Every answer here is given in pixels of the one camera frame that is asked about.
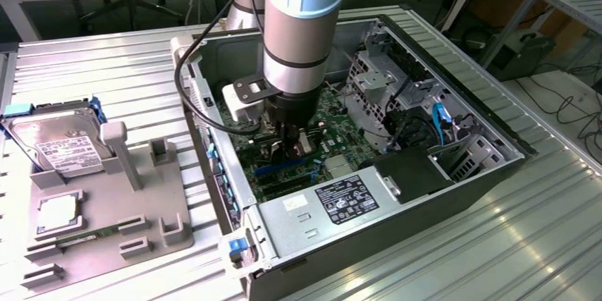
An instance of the warning label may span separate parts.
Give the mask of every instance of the warning label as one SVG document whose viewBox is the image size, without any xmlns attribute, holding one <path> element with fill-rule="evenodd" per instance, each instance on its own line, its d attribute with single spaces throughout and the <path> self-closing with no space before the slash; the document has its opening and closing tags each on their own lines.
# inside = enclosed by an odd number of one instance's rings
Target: warning label
<svg viewBox="0 0 602 301">
<path fill-rule="evenodd" d="M 342 224 L 374 211 L 379 206 L 359 176 L 317 189 L 330 220 Z"/>
<path fill-rule="evenodd" d="M 100 156 L 88 136 L 42 142 L 35 146 L 59 173 L 100 165 Z"/>
</svg>

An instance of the gray holder tray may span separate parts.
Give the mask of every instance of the gray holder tray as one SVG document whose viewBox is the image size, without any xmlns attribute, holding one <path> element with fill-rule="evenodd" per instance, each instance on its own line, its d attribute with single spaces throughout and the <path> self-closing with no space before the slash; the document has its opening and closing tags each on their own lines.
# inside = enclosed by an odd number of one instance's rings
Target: gray holder tray
<svg viewBox="0 0 602 301">
<path fill-rule="evenodd" d="M 194 244 L 175 145 L 158 139 L 128 150 L 120 122 L 102 125 L 100 138 L 116 154 L 103 160 L 104 171 L 71 179 L 56 171 L 31 174 L 32 264 L 22 282 L 30 296 Z M 75 197 L 76 217 L 40 233 L 40 204 L 64 195 Z"/>
</svg>

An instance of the ribbed aluminum table surface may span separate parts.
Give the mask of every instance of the ribbed aluminum table surface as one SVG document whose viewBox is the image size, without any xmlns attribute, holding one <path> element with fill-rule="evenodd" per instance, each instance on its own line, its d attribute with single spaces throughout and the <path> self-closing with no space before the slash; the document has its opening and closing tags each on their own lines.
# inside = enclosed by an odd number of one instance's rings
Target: ribbed aluminum table surface
<svg viewBox="0 0 602 301">
<path fill-rule="evenodd" d="M 473 207 L 290 300 L 515 300 L 602 298 L 602 182 L 600 166 L 515 101 L 497 80 L 411 11 L 354 10 L 342 17 L 387 14 L 519 132 L 539 156 Z M 238 300 L 224 275 L 220 236 L 172 84 L 168 40 L 183 29 L 23 44 L 14 102 L 52 102 L 95 93 L 107 117 L 130 128 L 128 144 L 168 136 L 178 144 L 196 244 L 35 300 Z M 11 142 L 0 168 L 0 297 L 20 298 L 20 210 L 27 161 Z"/>
<path fill-rule="evenodd" d="M 602 0 L 545 0 L 602 34 Z"/>
</svg>

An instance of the blue latch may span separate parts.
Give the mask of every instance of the blue latch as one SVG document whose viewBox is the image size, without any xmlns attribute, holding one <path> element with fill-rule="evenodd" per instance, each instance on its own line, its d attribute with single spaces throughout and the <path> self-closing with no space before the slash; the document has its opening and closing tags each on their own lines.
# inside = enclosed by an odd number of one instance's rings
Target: blue latch
<svg viewBox="0 0 602 301">
<path fill-rule="evenodd" d="M 100 121 L 100 123 L 106 123 L 107 117 L 104 116 L 103 106 L 100 105 L 99 98 L 92 96 L 92 98 L 88 99 L 88 103 L 90 103 L 91 107 L 96 110 L 98 120 Z"/>
<path fill-rule="evenodd" d="M 211 159 L 215 154 L 218 154 L 218 152 L 215 151 L 215 144 L 211 143 L 207 147 L 207 157 Z"/>
<path fill-rule="evenodd" d="M 34 110 L 32 104 L 12 104 L 4 108 L 3 116 L 11 118 L 14 116 L 27 116 Z"/>
<path fill-rule="evenodd" d="M 443 146 L 445 138 L 443 138 L 443 130 L 441 129 L 439 119 L 446 120 L 449 123 L 451 122 L 451 116 L 441 102 L 438 102 L 438 103 L 435 103 L 435 105 L 433 105 L 433 123 L 435 124 L 435 129 L 439 134 L 439 144 Z"/>
<path fill-rule="evenodd" d="M 231 240 L 230 242 L 230 255 L 240 254 L 245 250 L 249 250 L 247 239 L 240 238 L 236 240 Z"/>
</svg>

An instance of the black chair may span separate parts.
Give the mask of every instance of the black chair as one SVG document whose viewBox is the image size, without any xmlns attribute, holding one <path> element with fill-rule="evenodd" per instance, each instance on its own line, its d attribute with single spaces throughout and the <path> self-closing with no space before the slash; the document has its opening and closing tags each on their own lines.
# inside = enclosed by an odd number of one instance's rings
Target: black chair
<svg viewBox="0 0 602 301">
<path fill-rule="evenodd" d="M 104 6 L 99 9 L 94 10 L 90 13 L 84 12 L 84 7 L 82 6 L 82 2 L 79 0 L 74 0 L 74 7 L 75 7 L 75 13 L 78 14 L 78 22 L 79 27 L 83 33 L 91 33 L 94 30 L 94 26 L 91 24 L 91 21 L 98 18 L 99 16 L 110 13 L 111 11 L 115 11 L 116 9 L 122 7 L 128 8 L 128 19 L 130 19 L 130 29 L 131 31 L 136 31 L 136 24 L 135 24 L 135 15 L 136 15 L 136 9 L 138 8 L 147 8 L 148 10 L 152 10 L 158 13 L 162 13 L 174 19 L 176 19 L 178 25 L 184 25 L 184 17 L 182 14 L 179 14 L 176 11 L 168 9 L 164 7 L 166 0 L 158 0 L 158 3 L 154 4 L 146 0 L 103 0 Z"/>
</svg>

